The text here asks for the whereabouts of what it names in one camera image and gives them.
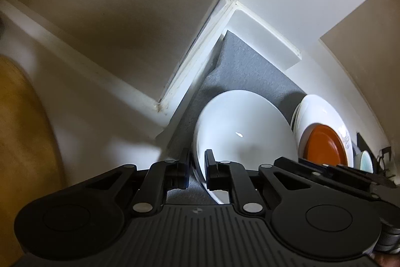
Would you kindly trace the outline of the plain white bowl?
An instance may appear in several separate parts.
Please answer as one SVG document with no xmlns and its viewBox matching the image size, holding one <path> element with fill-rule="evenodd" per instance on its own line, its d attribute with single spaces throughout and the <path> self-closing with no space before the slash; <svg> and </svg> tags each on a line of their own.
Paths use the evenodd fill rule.
<svg viewBox="0 0 400 267">
<path fill-rule="evenodd" d="M 206 185 L 207 149 L 216 161 L 240 163 L 255 171 L 280 157 L 298 160 L 295 137 L 284 115 L 263 96 L 246 90 L 217 95 L 199 115 L 192 150 L 202 186 Z"/>
</svg>

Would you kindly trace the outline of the brown orange plate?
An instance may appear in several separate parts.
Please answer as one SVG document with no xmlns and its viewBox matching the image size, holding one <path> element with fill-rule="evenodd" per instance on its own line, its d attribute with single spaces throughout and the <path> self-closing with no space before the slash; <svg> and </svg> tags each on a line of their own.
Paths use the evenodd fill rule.
<svg viewBox="0 0 400 267">
<path fill-rule="evenodd" d="M 304 149 L 304 158 L 318 165 L 345 165 L 347 154 L 336 132 L 326 125 L 317 125 L 311 132 Z"/>
</svg>

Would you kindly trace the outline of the grey mat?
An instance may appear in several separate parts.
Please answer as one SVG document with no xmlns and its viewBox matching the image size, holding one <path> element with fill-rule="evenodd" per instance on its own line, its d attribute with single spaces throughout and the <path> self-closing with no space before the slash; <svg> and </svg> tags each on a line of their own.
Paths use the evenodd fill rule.
<svg viewBox="0 0 400 267">
<path fill-rule="evenodd" d="M 284 73 L 231 32 L 225 35 L 221 49 L 211 56 L 205 73 L 167 146 L 167 155 L 173 159 L 190 147 L 201 110 L 222 92 L 242 89 L 263 96 L 287 121 L 306 95 Z"/>
</svg>

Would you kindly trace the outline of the wooden cutting board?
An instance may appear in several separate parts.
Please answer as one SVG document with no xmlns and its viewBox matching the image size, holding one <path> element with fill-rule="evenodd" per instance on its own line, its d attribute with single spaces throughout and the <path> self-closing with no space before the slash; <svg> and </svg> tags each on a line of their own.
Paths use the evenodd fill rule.
<svg viewBox="0 0 400 267">
<path fill-rule="evenodd" d="M 23 254 L 14 234 L 18 212 L 65 185 L 44 106 L 20 68 L 1 56 L 1 266 L 11 266 Z"/>
</svg>

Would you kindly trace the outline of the light blue ceramic bowl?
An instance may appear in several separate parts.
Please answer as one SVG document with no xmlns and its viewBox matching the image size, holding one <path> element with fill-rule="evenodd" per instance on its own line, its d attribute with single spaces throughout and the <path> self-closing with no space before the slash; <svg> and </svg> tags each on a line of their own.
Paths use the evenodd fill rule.
<svg viewBox="0 0 400 267">
<path fill-rule="evenodd" d="M 366 150 L 360 152 L 357 156 L 357 164 L 356 168 L 365 171 L 367 173 L 373 173 L 374 172 L 374 165 L 372 162 L 372 158 L 370 157 L 369 152 Z"/>
</svg>

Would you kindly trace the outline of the large white floral plate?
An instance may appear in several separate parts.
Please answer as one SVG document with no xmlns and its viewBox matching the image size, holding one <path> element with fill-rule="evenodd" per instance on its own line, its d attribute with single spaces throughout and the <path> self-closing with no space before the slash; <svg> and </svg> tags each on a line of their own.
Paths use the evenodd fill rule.
<svg viewBox="0 0 400 267">
<path fill-rule="evenodd" d="M 352 142 L 345 122 L 335 108 L 322 97 L 315 94 L 306 95 L 295 108 L 290 125 L 299 155 L 304 154 L 308 138 L 316 126 L 329 126 L 340 138 L 346 153 L 347 166 L 354 167 Z"/>
</svg>

